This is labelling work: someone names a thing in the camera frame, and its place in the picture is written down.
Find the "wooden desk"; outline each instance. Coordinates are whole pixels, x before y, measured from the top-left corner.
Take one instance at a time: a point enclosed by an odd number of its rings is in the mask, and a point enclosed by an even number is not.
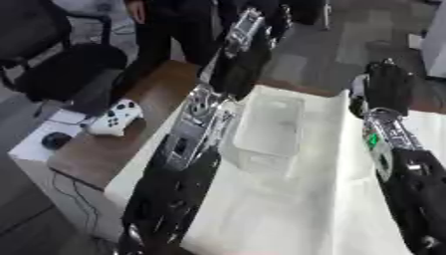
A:
[[[167,62],[151,76],[142,79],[126,96],[140,103],[145,122],[139,120],[131,124],[124,137],[93,136],[82,132],[57,151],[48,165],[60,174],[104,190],[195,87],[196,70],[189,64]],[[337,95],[274,80],[263,80],[259,84],[328,98]],[[434,105],[415,102],[414,109],[438,112]]]

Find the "computer mouse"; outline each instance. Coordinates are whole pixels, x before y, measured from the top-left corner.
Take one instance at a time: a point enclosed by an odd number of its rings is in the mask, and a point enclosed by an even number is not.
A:
[[[47,134],[42,139],[42,145],[47,149],[56,150],[64,146],[71,139],[72,137],[70,135],[55,131]]]

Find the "black chair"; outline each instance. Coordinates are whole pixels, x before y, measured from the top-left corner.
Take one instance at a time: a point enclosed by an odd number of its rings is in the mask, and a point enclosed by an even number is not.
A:
[[[68,17],[103,24],[100,43],[72,44]],[[0,1],[0,79],[32,102],[65,102],[107,70],[123,70],[127,57],[110,45],[108,16],[67,11],[50,0]],[[29,61],[57,44],[63,50],[31,67]],[[8,70],[22,67],[16,79]]]

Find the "green indicator light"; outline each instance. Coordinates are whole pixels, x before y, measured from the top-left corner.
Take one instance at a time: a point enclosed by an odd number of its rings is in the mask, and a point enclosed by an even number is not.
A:
[[[368,137],[368,146],[370,147],[370,149],[374,148],[378,142],[379,137],[376,133],[373,133]]]

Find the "robotic arm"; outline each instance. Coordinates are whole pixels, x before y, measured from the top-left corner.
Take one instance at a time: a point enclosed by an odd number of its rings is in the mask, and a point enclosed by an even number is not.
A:
[[[254,1],[232,25],[136,185],[115,254],[191,254],[179,244],[218,169],[234,103],[252,90],[290,26],[288,7],[271,0]]]
[[[350,111],[364,120],[362,138],[379,185],[408,249],[446,254],[446,171],[403,124],[412,76],[390,59],[368,65],[350,91]]]

